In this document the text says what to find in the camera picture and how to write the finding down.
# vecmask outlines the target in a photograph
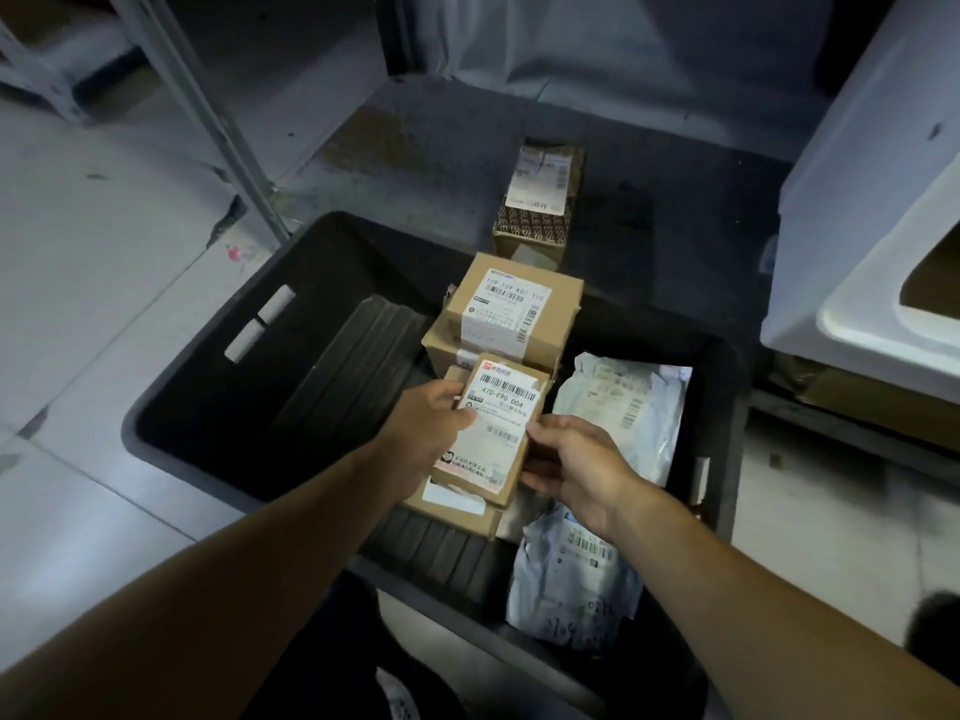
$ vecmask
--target black plastic crate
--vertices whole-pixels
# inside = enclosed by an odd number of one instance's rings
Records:
[[[690,502],[697,458],[709,460],[702,518],[733,528],[748,359],[688,319],[594,281],[562,365],[583,350],[693,367],[666,489]],[[432,378],[420,338],[472,257],[356,216],[322,217],[284,245],[227,302],[130,410],[126,448],[249,511],[372,437],[401,390]],[[239,362],[225,350],[282,286],[294,298]],[[644,593],[603,660],[536,642],[504,622],[516,546],[468,535],[396,508],[351,570],[469,642],[558,688],[569,679],[609,709],[669,703],[699,716],[706,681],[686,644]]]

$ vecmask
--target hand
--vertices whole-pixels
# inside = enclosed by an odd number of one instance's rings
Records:
[[[476,421],[476,410],[453,408],[463,390],[463,384],[440,380],[408,388],[367,446],[376,462],[371,469],[387,477],[391,505],[412,496],[457,433]]]
[[[545,414],[527,425],[530,456],[520,480],[558,499],[586,527],[615,543],[616,509],[643,486],[609,434],[579,416]]]

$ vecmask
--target forearm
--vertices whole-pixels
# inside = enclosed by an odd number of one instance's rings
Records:
[[[960,690],[653,485],[621,501],[612,537],[736,717],[960,716]]]
[[[150,570],[0,677],[4,716],[236,717],[386,515],[384,476],[361,448]]]

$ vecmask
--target white sticker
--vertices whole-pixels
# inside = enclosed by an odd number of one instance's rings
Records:
[[[550,293],[546,285],[491,267],[463,311],[460,340],[522,361]]]
[[[457,366],[461,369],[472,369],[477,365],[477,359],[479,358],[480,357],[473,351],[468,351],[463,348],[457,349]]]
[[[457,406],[475,409],[477,420],[457,435],[437,468],[499,493],[540,397],[536,377],[484,359]]]
[[[572,156],[521,146],[507,190],[506,205],[530,212],[564,216]]]
[[[603,427],[623,451],[630,444],[634,424],[648,399],[650,374],[630,373],[599,363],[589,388],[571,411],[576,417]]]
[[[428,477],[423,486],[423,502],[435,503],[444,508],[452,508],[474,516],[482,516],[487,509],[486,501],[479,495],[471,495],[457,487],[435,483],[432,477]]]

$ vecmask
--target plastic mailer bag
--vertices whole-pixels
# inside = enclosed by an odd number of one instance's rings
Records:
[[[690,380],[688,367],[582,353],[560,386],[554,414],[606,429],[630,466],[663,486]],[[523,530],[513,562],[507,622],[535,639],[601,654],[633,618],[643,584],[618,550],[557,503]]]

